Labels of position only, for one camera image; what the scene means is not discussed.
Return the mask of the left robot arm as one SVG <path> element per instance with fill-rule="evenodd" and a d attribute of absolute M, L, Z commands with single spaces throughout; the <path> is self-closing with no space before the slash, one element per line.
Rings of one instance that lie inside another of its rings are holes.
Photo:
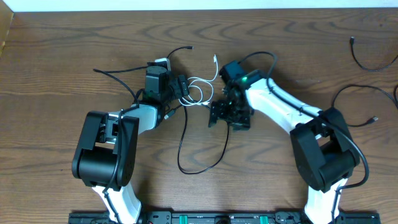
<path fill-rule="evenodd" d="M 115 223 L 140 221 L 142 204 L 131 183 L 138 136 L 158 127 L 169 104 L 189 93 L 187 77 L 168 65 L 144 69 L 145 86 L 130 92 L 130 107 L 87 113 L 72 160 L 74 178 L 99 194 Z"/>

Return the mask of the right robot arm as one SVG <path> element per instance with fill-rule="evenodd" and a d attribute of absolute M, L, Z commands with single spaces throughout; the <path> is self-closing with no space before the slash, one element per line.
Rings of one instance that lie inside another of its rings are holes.
<path fill-rule="evenodd" d="M 235 130 L 248 130 L 254 111 L 265 114 L 290 136 L 297 170 L 308 185 L 305 215 L 312 223 L 337 221 L 341 191 L 360 162 L 343 115 L 303 103 L 262 70 L 245 72 L 235 60 L 219 75 L 226 99 L 211 103 L 208 125 L 223 120 Z"/>

